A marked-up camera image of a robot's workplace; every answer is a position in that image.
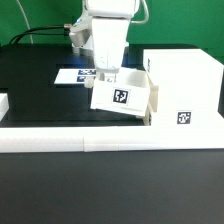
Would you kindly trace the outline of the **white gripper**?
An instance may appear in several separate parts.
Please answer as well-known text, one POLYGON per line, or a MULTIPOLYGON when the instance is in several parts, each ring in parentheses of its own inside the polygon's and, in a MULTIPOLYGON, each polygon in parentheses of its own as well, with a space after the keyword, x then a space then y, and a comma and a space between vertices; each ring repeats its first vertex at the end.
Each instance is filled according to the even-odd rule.
POLYGON ((98 72, 119 71, 130 21, 117 18, 92 18, 94 64, 98 72))

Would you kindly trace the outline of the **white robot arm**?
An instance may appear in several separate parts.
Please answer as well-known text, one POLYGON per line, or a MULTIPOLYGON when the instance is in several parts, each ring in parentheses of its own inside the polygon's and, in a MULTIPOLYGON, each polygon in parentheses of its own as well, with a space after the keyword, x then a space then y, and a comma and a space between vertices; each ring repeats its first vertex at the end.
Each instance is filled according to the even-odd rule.
POLYGON ((149 20, 146 0, 82 0, 82 14, 69 28, 75 48, 93 50, 98 72, 116 74, 122 65, 131 24, 149 20))

